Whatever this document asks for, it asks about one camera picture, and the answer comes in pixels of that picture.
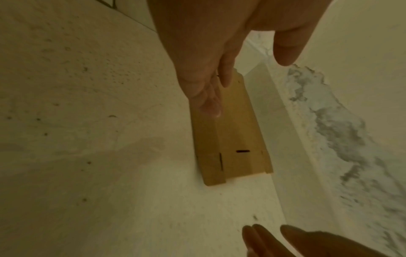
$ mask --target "flattened cardboard box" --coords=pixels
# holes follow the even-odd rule
[[[223,113],[218,119],[190,108],[195,153],[207,186],[228,178],[272,173],[244,79],[234,70],[233,81],[222,88]]]

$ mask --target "brown cardboard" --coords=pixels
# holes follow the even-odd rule
[[[195,153],[207,186],[256,173],[272,173],[272,164],[241,74],[221,88],[218,119],[190,108]]]

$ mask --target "cardboard box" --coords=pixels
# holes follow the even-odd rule
[[[211,118],[190,109],[195,153],[207,186],[226,183],[234,177],[272,173],[244,78],[234,71],[228,88],[221,88],[223,114]]]

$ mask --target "human hand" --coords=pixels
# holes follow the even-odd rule
[[[304,257],[387,257],[347,238],[327,232],[306,232],[292,226],[281,226],[283,237]],[[295,257],[266,228],[245,226],[242,237],[247,257]]]
[[[274,57],[281,65],[291,65],[330,2],[148,0],[148,5],[190,105],[218,117],[219,80],[224,87],[230,84],[235,58],[248,33],[274,30]]]

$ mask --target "skin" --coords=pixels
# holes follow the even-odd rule
[[[221,115],[219,86],[251,30],[274,30],[274,57],[291,65],[331,0],[148,0],[157,33],[190,105]]]
[[[326,232],[306,232],[287,225],[281,226],[280,231],[303,257],[388,257],[357,242]],[[295,257],[261,225],[245,226],[242,237],[248,249],[247,257]]]

